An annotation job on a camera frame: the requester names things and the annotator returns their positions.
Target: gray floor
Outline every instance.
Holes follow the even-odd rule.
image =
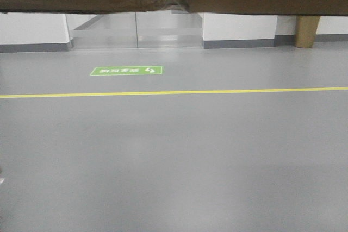
[[[348,86],[348,45],[0,54],[0,94]],[[92,77],[163,65],[161,76]],[[348,91],[0,99],[2,232],[346,232]]]
[[[109,14],[71,35],[75,49],[199,47],[202,19],[169,10]]]

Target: gray baseboard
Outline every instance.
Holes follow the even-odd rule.
[[[276,35],[274,37],[274,46],[293,45],[295,43],[295,35]]]
[[[203,41],[204,49],[273,47],[274,39]]]
[[[66,52],[72,47],[69,43],[31,43],[24,45],[0,45],[0,53],[26,52]]]
[[[348,42],[348,34],[316,35],[315,42]],[[292,45],[294,43],[294,35],[276,35],[274,38],[274,46]]]
[[[315,42],[346,42],[348,34],[316,35]]]

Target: wooden post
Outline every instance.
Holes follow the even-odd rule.
[[[313,46],[319,19],[320,16],[297,16],[296,47],[311,48]]]

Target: floor marking line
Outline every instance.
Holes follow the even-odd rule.
[[[43,93],[31,95],[0,95],[7,98],[45,98],[45,97],[92,97],[92,96],[133,96],[133,95],[209,95],[224,93],[262,93],[262,92],[314,92],[314,91],[348,91],[348,87],[314,87],[287,89],[246,89],[246,90],[192,90],[192,91],[145,91],[145,92],[94,92],[94,93]]]

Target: arrow symbol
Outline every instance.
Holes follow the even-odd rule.
[[[150,73],[154,73],[154,69],[148,67],[147,69],[145,69],[145,72],[150,72]]]

